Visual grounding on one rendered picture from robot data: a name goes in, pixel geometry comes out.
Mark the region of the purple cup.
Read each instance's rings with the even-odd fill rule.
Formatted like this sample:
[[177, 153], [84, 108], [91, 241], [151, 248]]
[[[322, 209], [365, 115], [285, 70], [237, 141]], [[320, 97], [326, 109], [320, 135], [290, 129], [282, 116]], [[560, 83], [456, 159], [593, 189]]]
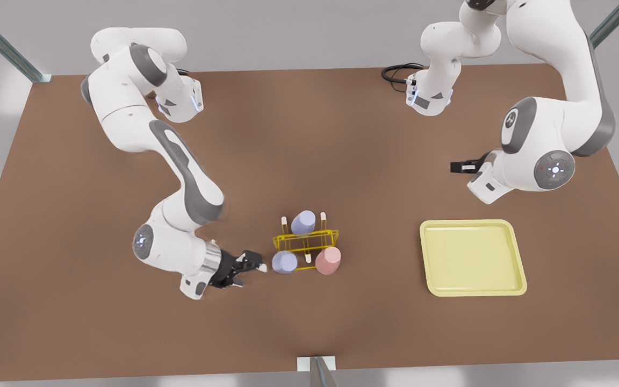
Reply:
[[298, 259], [293, 252], [276, 252], [272, 258], [272, 268], [278, 274], [291, 274], [298, 267]]
[[310, 210], [304, 210], [295, 216], [291, 223], [291, 231], [294, 235], [304, 235], [314, 232], [316, 215]]

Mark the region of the silver frame post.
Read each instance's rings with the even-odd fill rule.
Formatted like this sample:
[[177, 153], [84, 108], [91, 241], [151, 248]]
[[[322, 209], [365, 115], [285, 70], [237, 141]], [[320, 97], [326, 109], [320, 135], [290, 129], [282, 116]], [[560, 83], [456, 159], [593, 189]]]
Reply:
[[594, 48], [599, 47], [617, 27], [619, 27], [619, 5], [617, 5], [617, 7], [615, 7], [589, 35], [592, 46]]
[[32, 83], [49, 83], [53, 79], [51, 74], [43, 74], [33, 66], [2, 34], [0, 34], [0, 55]]
[[309, 387], [337, 387], [334, 356], [298, 357], [297, 372], [309, 373]]

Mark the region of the pink cup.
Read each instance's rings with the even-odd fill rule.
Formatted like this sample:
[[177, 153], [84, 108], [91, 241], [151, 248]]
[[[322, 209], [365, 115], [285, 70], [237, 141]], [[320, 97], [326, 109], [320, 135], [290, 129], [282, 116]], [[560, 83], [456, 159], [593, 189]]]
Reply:
[[334, 246], [327, 247], [316, 258], [316, 269], [324, 275], [331, 275], [341, 264], [341, 251]]

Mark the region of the yellow square tray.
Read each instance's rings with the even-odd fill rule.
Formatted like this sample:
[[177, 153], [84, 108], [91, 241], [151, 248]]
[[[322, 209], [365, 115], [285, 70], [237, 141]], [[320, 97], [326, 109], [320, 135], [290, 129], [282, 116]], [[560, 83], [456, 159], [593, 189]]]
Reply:
[[437, 297], [522, 296], [527, 280], [511, 223], [427, 220], [419, 227], [427, 288]]

